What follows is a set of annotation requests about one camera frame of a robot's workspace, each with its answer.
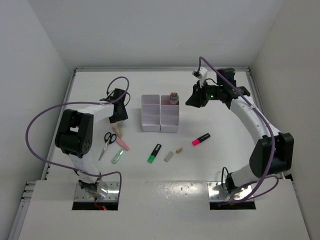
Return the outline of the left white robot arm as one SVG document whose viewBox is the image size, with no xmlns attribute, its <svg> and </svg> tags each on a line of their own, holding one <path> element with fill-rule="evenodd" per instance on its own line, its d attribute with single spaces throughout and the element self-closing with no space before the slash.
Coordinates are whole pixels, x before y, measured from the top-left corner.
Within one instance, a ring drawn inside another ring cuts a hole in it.
<svg viewBox="0 0 320 240">
<path fill-rule="evenodd" d="M 95 198 L 102 192 L 102 177 L 91 151 L 94 127 L 102 120 L 110 124 L 127 120 L 126 95 L 125 90 L 116 88 L 100 100 L 100 105 L 91 105 L 80 110 L 66 109 L 57 130 L 55 146 L 71 159 L 80 187 Z"/>
</svg>

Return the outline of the yellow pastel pen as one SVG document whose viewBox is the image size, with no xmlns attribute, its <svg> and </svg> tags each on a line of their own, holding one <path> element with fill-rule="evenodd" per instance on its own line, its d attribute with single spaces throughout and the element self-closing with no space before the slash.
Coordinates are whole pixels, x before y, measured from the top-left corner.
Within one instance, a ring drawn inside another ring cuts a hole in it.
<svg viewBox="0 0 320 240">
<path fill-rule="evenodd" d="M 122 138 L 123 137 L 123 121 L 119 121 L 117 123 L 117 127 L 118 127 L 118 131 L 119 131 L 120 137 Z"/>
</svg>

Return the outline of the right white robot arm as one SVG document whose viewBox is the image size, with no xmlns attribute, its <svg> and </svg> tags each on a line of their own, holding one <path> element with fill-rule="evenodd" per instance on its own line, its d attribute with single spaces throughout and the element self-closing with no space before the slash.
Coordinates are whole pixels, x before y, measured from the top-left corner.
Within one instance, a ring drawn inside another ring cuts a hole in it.
<svg viewBox="0 0 320 240">
<path fill-rule="evenodd" d="M 198 80 L 185 104 L 202 108 L 209 101 L 222 102 L 240 119 L 255 144 L 249 163 L 227 174 L 224 187 L 229 193 L 251 182 L 257 182 L 263 176 L 291 169 L 294 137 L 290 133 L 281 132 L 265 118 L 255 106 L 247 88 L 237 86 L 233 68 L 217 70 L 215 85 L 208 84 L 208 71 L 203 67 L 192 74 Z"/>
</svg>

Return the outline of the pink pastel pen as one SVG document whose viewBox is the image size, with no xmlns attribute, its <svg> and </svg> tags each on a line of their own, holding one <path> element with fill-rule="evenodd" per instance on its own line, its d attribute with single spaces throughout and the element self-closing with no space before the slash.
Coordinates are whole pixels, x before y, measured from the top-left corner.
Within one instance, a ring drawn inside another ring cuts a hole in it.
<svg viewBox="0 0 320 240">
<path fill-rule="evenodd" d="M 122 138 L 122 135 L 116 130 L 115 127 L 112 126 L 111 129 L 112 129 L 112 131 L 114 132 L 114 134 L 117 135 L 118 138 L 120 138 L 120 139 Z"/>
</svg>

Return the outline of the clear tube of colored pens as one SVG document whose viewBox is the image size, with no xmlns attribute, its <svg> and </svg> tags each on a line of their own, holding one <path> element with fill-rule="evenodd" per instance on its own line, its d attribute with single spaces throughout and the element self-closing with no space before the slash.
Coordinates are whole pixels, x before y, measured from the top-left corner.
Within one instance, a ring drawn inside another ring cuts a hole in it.
<svg viewBox="0 0 320 240">
<path fill-rule="evenodd" d="M 179 94 L 177 92 L 171 92 L 169 95 L 169 104 L 170 105 L 178 105 L 179 104 Z"/>
</svg>

